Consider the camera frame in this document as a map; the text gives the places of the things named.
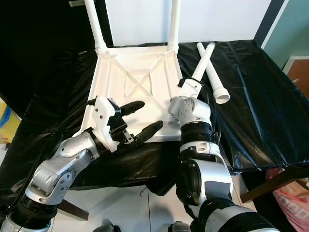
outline white floor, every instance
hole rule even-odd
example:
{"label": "white floor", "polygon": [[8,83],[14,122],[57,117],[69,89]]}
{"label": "white floor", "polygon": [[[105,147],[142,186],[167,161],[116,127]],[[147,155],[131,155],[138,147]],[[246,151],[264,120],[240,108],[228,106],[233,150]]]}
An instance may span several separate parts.
{"label": "white floor", "polygon": [[[5,155],[0,145],[0,163]],[[242,204],[239,194],[247,191],[240,175],[234,176],[233,202],[256,210],[254,204]],[[123,232],[167,232],[168,226],[177,220],[190,224],[175,193],[175,186],[163,197],[159,197],[145,186],[129,188],[99,188],[84,191],[68,191],[65,199],[89,212],[88,221],[80,221],[58,211],[52,220],[49,232],[92,232],[104,218],[118,225]]]}

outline black plastic sheet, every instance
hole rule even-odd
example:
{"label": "black plastic sheet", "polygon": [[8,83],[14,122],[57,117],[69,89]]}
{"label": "black plastic sheet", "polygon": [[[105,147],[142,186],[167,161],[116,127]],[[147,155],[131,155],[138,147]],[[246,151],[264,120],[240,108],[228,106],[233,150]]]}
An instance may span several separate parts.
{"label": "black plastic sheet", "polygon": [[[94,51],[55,55],[0,166],[1,209],[21,192],[30,171],[79,130],[96,60]],[[196,43],[179,44],[178,60],[183,78],[191,77],[200,60]],[[309,101],[276,64],[253,41],[216,42],[211,61],[231,99],[215,104],[206,74],[199,98],[222,131],[220,149],[231,173],[308,164]],[[149,143],[101,156],[71,189],[146,184],[163,195],[175,183],[179,145]]]}

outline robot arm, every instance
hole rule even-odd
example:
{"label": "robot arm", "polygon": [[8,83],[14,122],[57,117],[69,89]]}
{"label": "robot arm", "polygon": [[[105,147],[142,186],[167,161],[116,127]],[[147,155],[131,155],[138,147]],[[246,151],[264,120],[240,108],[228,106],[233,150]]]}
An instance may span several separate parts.
{"label": "robot arm", "polygon": [[91,161],[104,152],[114,152],[123,144],[138,146],[163,126],[163,122],[158,121],[134,136],[126,131],[127,124],[122,116],[142,108],[144,102],[135,101],[120,108],[111,99],[97,97],[89,103],[95,108],[92,119],[96,126],[63,141],[56,153],[38,166],[16,209],[4,221],[1,232],[48,231],[50,220],[69,187]]}
{"label": "robot arm", "polygon": [[169,113],[179,120],[182,145],[176,194],[198,232],[277,232],[255,211],[231,200],[233,183],[212,131],[210,108],[191,97],[172,99]]}

